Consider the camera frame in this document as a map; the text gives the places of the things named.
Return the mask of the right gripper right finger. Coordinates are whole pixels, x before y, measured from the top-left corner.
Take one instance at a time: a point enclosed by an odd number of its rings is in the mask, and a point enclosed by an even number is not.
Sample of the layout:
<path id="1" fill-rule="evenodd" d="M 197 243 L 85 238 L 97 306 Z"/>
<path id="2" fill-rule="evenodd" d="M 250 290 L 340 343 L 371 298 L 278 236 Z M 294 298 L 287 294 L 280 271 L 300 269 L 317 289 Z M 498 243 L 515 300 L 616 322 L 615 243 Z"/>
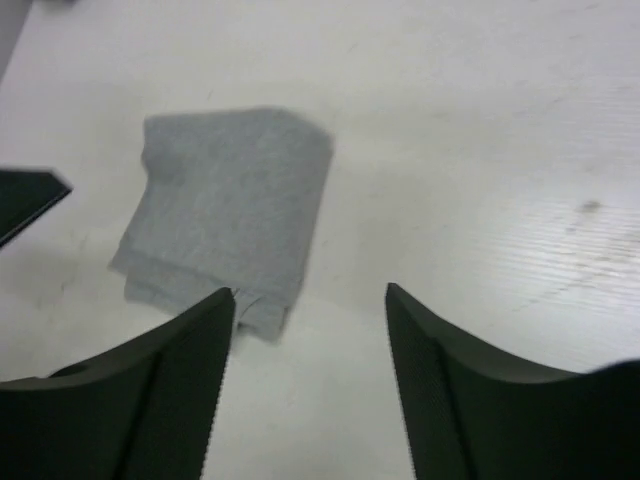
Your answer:
<path id="1" fill-rule="evenodd" d="M 635 479 L 639 364 L 587 373 L 503 351 L 397 284 L 385 308 L 418 479 Z"/>

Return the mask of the grey tank top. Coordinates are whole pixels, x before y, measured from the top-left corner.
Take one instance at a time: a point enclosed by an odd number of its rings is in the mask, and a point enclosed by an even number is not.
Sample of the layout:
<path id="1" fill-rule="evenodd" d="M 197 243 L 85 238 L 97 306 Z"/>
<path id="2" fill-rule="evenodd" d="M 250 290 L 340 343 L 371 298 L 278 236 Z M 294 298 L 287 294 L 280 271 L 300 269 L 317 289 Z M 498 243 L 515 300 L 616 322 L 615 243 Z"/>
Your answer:
<path id="1" fill-rule="evenodd" d="M 235 322 L 276 341 L 303 283 L 332 135 L 282 108 L 155 115 L 147 184 L 112 259 L 126 300 L 178 314 L 229 288 Z"/>

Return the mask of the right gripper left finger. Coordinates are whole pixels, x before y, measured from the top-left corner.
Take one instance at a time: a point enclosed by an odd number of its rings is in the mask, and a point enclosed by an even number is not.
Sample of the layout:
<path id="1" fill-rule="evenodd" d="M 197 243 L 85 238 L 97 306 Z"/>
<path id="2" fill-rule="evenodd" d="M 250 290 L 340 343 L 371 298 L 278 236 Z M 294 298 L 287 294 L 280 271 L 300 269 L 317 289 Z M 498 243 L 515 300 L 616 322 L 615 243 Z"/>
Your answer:
<path id="1" fill-rule="evenodd" d="M 234 311 L 222 288 L 102 354 L 2 383 L 2 478 L 201 478 Z"/>

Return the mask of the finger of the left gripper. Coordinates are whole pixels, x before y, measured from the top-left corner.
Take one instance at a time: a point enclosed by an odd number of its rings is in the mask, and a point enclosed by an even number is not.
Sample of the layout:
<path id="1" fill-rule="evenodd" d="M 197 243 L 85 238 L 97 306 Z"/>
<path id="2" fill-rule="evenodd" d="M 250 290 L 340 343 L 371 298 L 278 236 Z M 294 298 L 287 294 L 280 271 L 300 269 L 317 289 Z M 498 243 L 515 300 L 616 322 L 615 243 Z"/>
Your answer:
<path id="1" fill-rule="evenodd" d="M 52 170 L 1 169 L 1 247 L 72 192 Z"/>

